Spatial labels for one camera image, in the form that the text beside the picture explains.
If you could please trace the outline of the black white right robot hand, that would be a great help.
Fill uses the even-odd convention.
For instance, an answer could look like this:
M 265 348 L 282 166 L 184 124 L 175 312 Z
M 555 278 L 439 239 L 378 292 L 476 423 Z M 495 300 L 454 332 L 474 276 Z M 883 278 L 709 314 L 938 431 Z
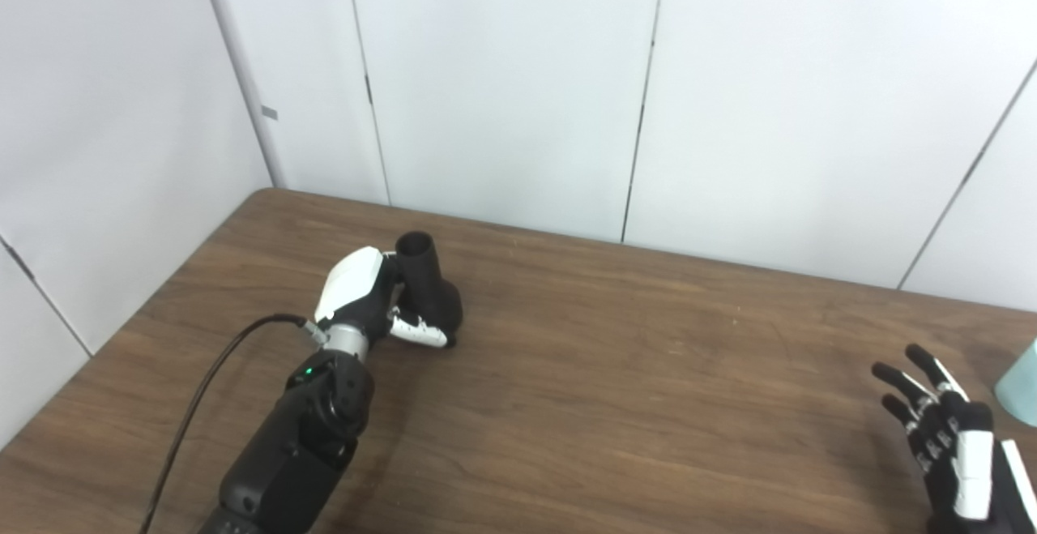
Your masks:
M 929 381 L 873 363 L 899 391 L 881 405 L 903 427 L 931 508 L 927 533 L 1034 533 L 1035 489 L 1013 439 L 994 435 L 992 409 L 971 399 L 938 358 L 918 344 L 905 357 Z

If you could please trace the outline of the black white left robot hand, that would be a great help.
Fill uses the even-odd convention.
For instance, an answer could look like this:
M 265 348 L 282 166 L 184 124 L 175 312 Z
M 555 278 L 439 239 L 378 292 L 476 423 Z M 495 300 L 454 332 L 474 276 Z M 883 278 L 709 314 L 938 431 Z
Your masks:
M 323 348 L 363 361 L 385 337 L 455 346 L 463 302 L 443 278 L 435 249 L 399 254 L 366 246 L 332 268 L 314 319 L 325 336 Z

